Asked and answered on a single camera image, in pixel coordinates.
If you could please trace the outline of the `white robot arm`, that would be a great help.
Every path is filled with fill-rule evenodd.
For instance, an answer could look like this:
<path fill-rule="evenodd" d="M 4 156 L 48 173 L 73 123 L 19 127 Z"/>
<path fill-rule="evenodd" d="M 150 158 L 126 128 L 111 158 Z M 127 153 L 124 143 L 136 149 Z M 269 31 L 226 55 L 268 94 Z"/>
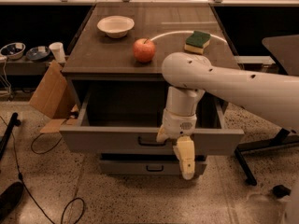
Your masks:
<path fill-rule="evenodd" d="M 164 59 L 162 75 L 170 87 L 156 140 L 176 141 L 174 152 L 186 180 L 195 174 L 191 135 L 197 105 L 207 92 L 287 131 L 299 132 L 299 77 L 217 67 L 205 56 L 183 52 Z"/>

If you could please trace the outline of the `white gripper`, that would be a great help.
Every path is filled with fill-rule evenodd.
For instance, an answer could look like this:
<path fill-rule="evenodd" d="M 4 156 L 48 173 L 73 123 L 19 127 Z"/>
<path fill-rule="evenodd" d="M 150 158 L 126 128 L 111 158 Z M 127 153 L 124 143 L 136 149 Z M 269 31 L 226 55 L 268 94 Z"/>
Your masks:
<path fill-rule="evenodd" d="M 163 143 L 167 139 L 177 139 L 173 149 L 179 162 L 181 175 L 185 180 L 193 179 L 195 174 L 195 149 L 190 135 L 195 130 L 196 121 L 196 115 L 181 116 L 165 109 L 162 125 L 156 136 L 158 143 Z"/>

